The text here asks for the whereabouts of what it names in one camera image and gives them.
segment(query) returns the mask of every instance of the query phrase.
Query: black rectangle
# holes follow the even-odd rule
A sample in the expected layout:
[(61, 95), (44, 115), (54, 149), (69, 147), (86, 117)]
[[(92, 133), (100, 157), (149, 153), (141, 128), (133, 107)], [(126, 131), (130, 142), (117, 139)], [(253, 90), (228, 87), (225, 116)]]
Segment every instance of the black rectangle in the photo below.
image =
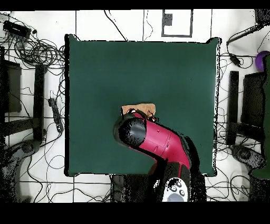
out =
[(34, 140), (42, 141), (43, 139), (43, 116), (44, 116), (44, 75), (47, 68), (38, 64), (35, 67), (35, 90), (34, 90), (34, 118), (38, 119), (38, 127), (33, 128)]
[(22, 110), (22, 105), (20, 102), (21, 94), (21, 75), (22, 68), (20, 64), (14, 63), (12, 61), (4, 61), (6, 68), (6, 75), (8, 78), (8, 87), (12, 95), (9, 95), (8, 104), (6, 104), (5, 112), (17, 112), (19, 113)]
[(247, 74), (244, 78), (243, 108), (241, 122), (263, 127), (264, 91), (266, 73)]
[[(5, 67), (4, 67), (4, 55), (5, 48), (0, 46), (0, 125), (5, 124), (5, 106), (8, 102), (7, 88), (4, 85), (6, 83)], [(3, 129), (0, 128), (0, 143), (5, 145), (5, 136)]]
[(236, 133), (231, 129), (230, 123), (237, 123), (238, 86), (239, 86), (239, 72), (231, 71), (229, 75), (229, 89), (228, 89), (228, 109), (227, 109), (228, 125), (226, 132), (227, 145), (234, 145), (236, 140)]
[(3, 30), (26, 39), (30, 37), (31, 33), (31, 29), (27, 28), (26, 26), (21, 26), (8, 20), (4, 22)]
[(172, 14), (166, 14), (165, 10), (162, 10), (162, 27), (161, 27), (161, 37), (163, 38), (192, 38), (192, 31), (193, 31), (193, 10), (191, 10), (190, 13), (190, 29), (189, 29), (189, 35), (168, 35), (164, 34), (164, 26), (166, 25), (166, 16), (170, 16), (170, 24), (173, 20), (173, 15)]
[(256, 9), (255, 21), (258, 24), (270, 22), (270, 10)]

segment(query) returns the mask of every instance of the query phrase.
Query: black frame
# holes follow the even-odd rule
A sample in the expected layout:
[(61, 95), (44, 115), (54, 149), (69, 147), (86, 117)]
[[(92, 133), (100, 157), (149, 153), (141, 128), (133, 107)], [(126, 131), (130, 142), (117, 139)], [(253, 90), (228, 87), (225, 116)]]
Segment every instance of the black frame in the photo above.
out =
[(8, 102), (9, 88), (5, 72), (5, 48), (0, 46), (0, 143), (5, 145), (5, 136), (33, 129), (33, 138), (39, 142), (43, 140), (44, 125), (44, 75), (47, 68), (38, 64), (35, 66), (35, 89), (33, 118), (5, 122), (5, 105)]
[(172, 20), (172, 14), (166, 14), (165, 10), (162, 10), (162, 30), (161, 30), (161, 37), (163, 38), (192, 38), (192, 31), (193, 31), (193, 10), (191, 10), (190, 14), (190, 28), (189, 28), (189, 35), (168, 35), (164, 34), (164, 26), (171, 25), (171, 23), (167, 24), (166, 19)]

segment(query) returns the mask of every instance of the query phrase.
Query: black metal stand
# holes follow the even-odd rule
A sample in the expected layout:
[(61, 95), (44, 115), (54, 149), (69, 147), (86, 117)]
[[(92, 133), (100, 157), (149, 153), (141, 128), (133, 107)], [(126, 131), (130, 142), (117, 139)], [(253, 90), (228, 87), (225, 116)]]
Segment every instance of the black metal stand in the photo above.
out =
[[(43, 129), (44, 110), (44, 75), (47, 68), (35, 66), (34, 117), (29, 119), (5, 122), (5, 109), (8, 104), (9, 85), (4, 47), (0, 46), (0, 202), (20, 202), (18, 192), (17, 168), (23, 159), (36, 153), (45, 135)], [(5, 136), (33, 129), (33, 140), (16, 144), (16, 147), (5, 147)]]

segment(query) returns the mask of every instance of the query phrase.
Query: black cable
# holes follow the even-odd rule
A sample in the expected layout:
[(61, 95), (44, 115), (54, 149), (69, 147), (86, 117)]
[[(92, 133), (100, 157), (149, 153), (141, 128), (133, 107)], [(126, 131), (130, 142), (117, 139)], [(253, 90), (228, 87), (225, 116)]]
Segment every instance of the black cable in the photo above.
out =
[(123, 34), (121, 33), (121, 31), (118, 29), (118, 27), (116, 26), (116, 24), (114, 23), (114, 21), (113, 21), (111, 18), (108, 17), (108, 15), (107, 15), (107, 13), (106, 13), (105, 10), (104, 10), (104, 14), (105, 14), (105, 16), (112, 22), (112, 24), (115, 26), (115, 28), (118, 30), (118, 32), (121, 34), (121, 36), (124, 38), (124, 40), (125, 40), (125, 41), (128, 41), (128, 39), (125, 38), (125, 37), (123, 36)]
[(153, 33), (153, 27), (150, 25), (150, 23), (148, 22), (148, 12), (149, 12), (149, 10), (147, 10), (147, 14), (146, 14), (146, 22), (147, 22), (147, 24), (151, 27), (151, 33), (150, 33), (150, 35), (148, 36), (148, 37), (146, 37), (145, 39), (144, 39), (144, 41), (146, 41), (146, 39), (147, 38), (150, 38), (151, 36), (152, 36), (152, 33)]
[[(57, 49), (57, 46), (53, 42), (51, 42), (49, 40), (46, 40), (46, 39), (39, 40), (38, 37), (37, 37), (37, 31), (36, 31), (36, 29), (34, 29), (31, 26), (26, 25), (25, 23), (17, 20), (16, 18), (13, 18), (13, 19), (15, 19), (16, 22), (22, 23), (23, 26), (26, 26), (28, 28), (31, 28), (31, 30), (33, 31), (31, 33), (31, 37), (27, 41), (19, 42), (15, 38), (12, 38), (9, 34), (8, 35), (6, 34), (5, 37), (2, 38), (2, 41), (0, 41), (0, 44), (2, 45), (2, 44), (5, 44), (5, 43), (9, 43), (8, 44), (8, 49), (7, 49), (8, 52), (11, 51), (11, 50), (13, 50), (15, 52), (16, 57), (15, 56), (11, 56), (11, 57), (13, 57), (15, 59), (15, 62), (16, 62), (16, 59), (19, 59), (19, 60), (22, 61), (22, 64), (26, 67), (26, 69), (22, 68), (23, 70), (33, 70), (33, 69), (35, 69), (34, 66), (36, 64), (42, 63), (42, 64), (45, 64), (47, 66), (48, 72), (50, 72), (51, 74), (53, 74), (55, 76), (59, 76), (59, 86), (58, 86), (57, 94), (55, 95), (56, 96), (56, 99), (55, 100), (57, 102), (57, 99), (60, 98), (61, 99), (61, 103), (64, 104), (64, 101), (63, 101), (63, 98), (62, 98), (65, 95), (65, 86), (64, 86), (64, 82), (65, 82), (65, 79), (64, 79), (64, 59), (65, 59), (65, 56), (64, 56), (64, 46), (61, 46), (59, 49)], [(115, 25), (115, 23), (110, 18), (108, 18), (108, 19), (117, 28), (117, 26)], [(59, 69), (59, 68), (61, 69), (61, 72), (58, 73), (58, 74), (54, 74), (54, 73), (52, 73), (50, 71), (52, 69)], [(24, 93), (22, 93), (22, 95), (30, 95), (30, 96), (32, 96), (33, 94), (31, 93), (31, 90), (30, 90), (29, 87), (26, 87), (26, 88), (23, 88), (23, 89), (27, 89), (27, 88), (29, 89), (30, 94), (24, 94)], [(50, 165), (50, 162), (54, 158), (56, 158), (58, 156), (61, 156), (61, 155), (57, 155), (57, 156), (53, 157), (48, 162), (47, 159), (46, 159), (46, 154), (48, 153), (48, 151), (51, 150), (51, 148), (54, 145), (55, 141), (57, 139), (59, 139), (61, 136), (62, 136), (62, 134), (58, 135), (58, 137), (56, 137), (54, 140), (51, 140), (51, 141), (48, 142), (47, 141), (47, 135), (46, 135), (45, 143), (40, 146), (40, 148), (42, 148), (44, 146), (44, 155), (35, 164), (37, 164), (44, 157), (45, 160), (46, 160), (46, 163), (48, 165), (47, 172), (48, 172), (49, 167), (52, 168), (52, 169), (57, 169), (55, 167), (52, 167)], [(45, 151), (46, 150), (45, 148), (46, 148), (46, 145), (49, 144), (49, 143), (53, 143), (53, 144), (50, 146), (49, 150), (46, 152)], [(36, 197), (34, 199), (34, 202), (35, 202), (36, 199), (37, 199), (37, 197), (40, 195), (40, 193), (41, 193), (41, 191), (43, 189), (43, 184), (42, 184), (41, 181), (36, 180), (35, 178), (33, 178), (30, 175), (29, 170), (35, 165), (35, 164), (33, 164), (31, 166), (31, 162), (32, 162), (32, 157), (31, 157), (31, 161), (30, 161), (30, 163), (29, 163), (29, 165), (27, 167), (27, 171), (26, 172), (29, 174), (29, 176), (34, 181), (36, 181), (37, 183), (39, 183), (42, 186), (41, 189), (40, 189), (40, 191), (39, 191), (39, 193), (36, 195)], [(50, 189), (51, 189), (52, 184), (51, 183), (48, 183), (48, 180), (45, 183), (46, 183), (46, 189), (45, 189), (46, 190), (46, 194), (38, 202), (42, 201), (45, 197), (48, 198), (48, 201), (49, 202), (52, 202), (53, 197), (56, 195), (55, 194), (54, 196), (50, 197)], [(110, 194), (106, 194), (105, 197), (102, 198), (101, 196), (92, 197), (92, 196), (90, 196), (88, 194), (85, 194), (84, 192), (82, 192), (82, 193), (84, 195), (86, 195), (86, 196), (89, 196), (91, 198), (91, 200), (96, 200), (96, 198), (101, 198), (102, 199), (101, 200), (102, 202), (106, 202), (106, 201), (109, 201), (110, 200), (109, 199)]]
[(258, 49), (257, 49), (257, 53), (259, 53), (259, 48), (263, 45), (264, 39), (267, 37), (267, 35), (270, 33), (270, 30), (268, 31), (268, 33), (264, 36), (261, 44), (259, 45)]

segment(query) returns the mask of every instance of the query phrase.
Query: floor tile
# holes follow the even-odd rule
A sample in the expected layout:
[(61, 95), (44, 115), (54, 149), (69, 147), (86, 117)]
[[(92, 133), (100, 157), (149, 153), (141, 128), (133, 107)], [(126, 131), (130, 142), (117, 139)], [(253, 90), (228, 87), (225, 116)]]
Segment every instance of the floor tile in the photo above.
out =
[(83, 174), (75, 177), (76, 183), (111, 183), (109, 175), (103, 174)]
[[(187, 11), (190, 10), (166, 10), (166, 13), (172, 14), (172, 18), (177, 18), (177, 15), (182, 13), (179, 16), (179, 20), (184, 15), (184, 22), (178, 22), (173, 26), (180, 26), (185, 24), (187, 26), (187, 22), (190, 23), (190, 16), (187, 16)], [(193, 23), (192, 23), (192, 37), (191, 38), (177, 38), (177, 37), (162, 37), (162, 10), (145, 10), (144, 17), (144, 33), (146, 41), (164, 41), (164, 42), (200, 42), (205, 43), (210, 38), (210, 30), (211, 30), (211, 10), (194, 10), (193, 11)]]
[(110, 194), (110, 184), (75, 184), (75, 202), (100, 202)]
[[(142, 40), (143, 10), (106, 10), (106, 14), (126, 39)], [(80, 40), (124, 40), (103, 10), (77, 11), (76, 34)]]

